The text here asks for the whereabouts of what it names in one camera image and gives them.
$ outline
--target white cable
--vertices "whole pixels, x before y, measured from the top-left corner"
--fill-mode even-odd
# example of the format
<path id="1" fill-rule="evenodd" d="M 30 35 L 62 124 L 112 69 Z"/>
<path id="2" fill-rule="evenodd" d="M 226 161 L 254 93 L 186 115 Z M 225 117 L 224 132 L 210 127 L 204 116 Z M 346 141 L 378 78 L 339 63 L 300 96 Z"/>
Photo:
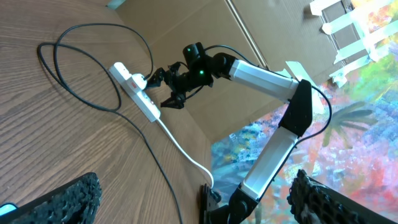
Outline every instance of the white cable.
<path id="1" fill-rule="evenodd" d="M 169 135 L 169 138 L 172 140 L 172 142 L 174 142 L 175 146 L 181 151 L 181 153 L 189 160 L 191 161 L 193 164 L 195 164 L 196 166 L 198 166 L 199 168 L 201 168 L 202 170 L 204 170 L 211 179 L 211 188 L 213 188 L 214 186 L 214 179 L 213 176 L 211 174 L 210 171 L 208 171 L 206 168 L 204 168 L 202 165 L 200 165 L 199 163 L 197 163 L 196 161 L 194 161 L 190 156 L 188 156 L 188 154 L 181 148 L 181 146 L 178 144 L 178 142 L 175 140 L 175 138 L 173 137 L 172 133 L 170 133 L 170 131 L 166 128 L 166 125 L 160 120 L 158 119 L 157 122 L 161 125 L 161 127 L 164 129 L 164 131 Z"/>

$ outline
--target wooden floor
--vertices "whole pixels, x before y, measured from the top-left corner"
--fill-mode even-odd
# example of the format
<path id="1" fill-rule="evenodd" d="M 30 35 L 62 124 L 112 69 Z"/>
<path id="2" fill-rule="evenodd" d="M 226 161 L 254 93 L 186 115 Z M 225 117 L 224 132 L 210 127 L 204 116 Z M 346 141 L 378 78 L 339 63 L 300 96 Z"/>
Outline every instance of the wooden floor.
<path id="1" fill-rule="evenodd" d="M 102 0 L 2 0 L 0 7 L 0 203 L 23 205 L 86 173 L 96 172 L 103 200 L 96 223 L 178 223 L 170 190 L 142 138 L 125 120 L 73 98 L 37 60 L 36 47 L 68 27 L 89 22 L 122 24 Z M 124 63 L 147 74 L 150 62 L 128 30 L 87 27 L 63 43 L 81 47 L 107 67 Z M 52 49 L 44 50 L 52 65 Z M 108 107 L 117 103 L 111 82 L 90 59 L 60 49 L 61 71 L 72 89 Z M 120 110 L 145 133 L 169 176 L 184 223 L 198 223 L 197 192 L 209 178 L 150 123 L 123 92 Z M 162 87 L 149 93 L 159 104 Z M 162 110 L 180 145 L 210 168 L 210 143 L 185 110 Z"/>

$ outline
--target white power strip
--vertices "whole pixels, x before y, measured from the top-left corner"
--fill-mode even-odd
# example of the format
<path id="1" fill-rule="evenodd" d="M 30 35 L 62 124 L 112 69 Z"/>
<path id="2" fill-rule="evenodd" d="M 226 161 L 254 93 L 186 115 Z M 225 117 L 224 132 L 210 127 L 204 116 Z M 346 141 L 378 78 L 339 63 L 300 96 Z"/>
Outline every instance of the white power strip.
<path id="1" fill-rule="evenodd" d="M 139 73 L 131 75 L 121 62 L 116 62 L 109 71 L 150 122 L 160 118 L 160 110 L 144 92 L 147 81 L 144 80 L 143 75 Z"/>

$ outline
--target colorful tapestry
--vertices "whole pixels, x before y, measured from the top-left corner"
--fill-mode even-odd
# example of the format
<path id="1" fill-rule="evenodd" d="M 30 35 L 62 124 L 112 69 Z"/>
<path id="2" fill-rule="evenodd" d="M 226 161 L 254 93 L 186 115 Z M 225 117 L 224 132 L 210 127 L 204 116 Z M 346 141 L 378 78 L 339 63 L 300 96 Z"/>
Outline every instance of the colorful tapestry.
<path id="1" fill-rule="evenodd" d="M 396 7 L 398 1 L 369 15 L 371 32 L 396 20 Z M 296 223 L 286 197 L 298 169 L 398 222 L 398 35 L 376 47 L 382 45 L 389 45 L 390 54 L 347 74 L 348 82 L 341 88 L 331 82 L 319 86 L 333 107 L 329 128 L 292 152 L 246 223 Z M 286 107 L 212 146 L 212 173 L 215 189 L 223 198 L 221 205 L 228 203 L 256 161 Z M 305 136 L 325 125 L 325 111 L 314 115 Z"/>

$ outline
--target white arm segment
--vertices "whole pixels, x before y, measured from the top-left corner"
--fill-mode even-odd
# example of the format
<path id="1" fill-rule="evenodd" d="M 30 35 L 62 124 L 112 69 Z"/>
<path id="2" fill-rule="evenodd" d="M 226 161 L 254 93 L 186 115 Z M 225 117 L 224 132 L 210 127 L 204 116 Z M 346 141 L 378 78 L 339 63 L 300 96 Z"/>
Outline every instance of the white arm segment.
<path id="1" fill-rule="evenodd" d="M 298 136 L 279 127 L 262 150 L 256 163 L 241 184 L 241 190 L 253 199 L 261 197 L 282 165 Z"/>
<path id="2" fill-rule="evenodd" d="M 289 103 L 299 85 L 297 80 L 257 68 L 242 60 L 235 60 L 229 71 L 231 80 Z"/>
<path id="3" fill-rule="evenodd" d="M 235 60 L 229 71 L 231 80 L 289 103 L 299 85 L 297 80 Z M 266 190 L 299 137 L 279 127 L 262 150 L 256 163 L 241 183 L 241 190 L 257 200 Z"/>

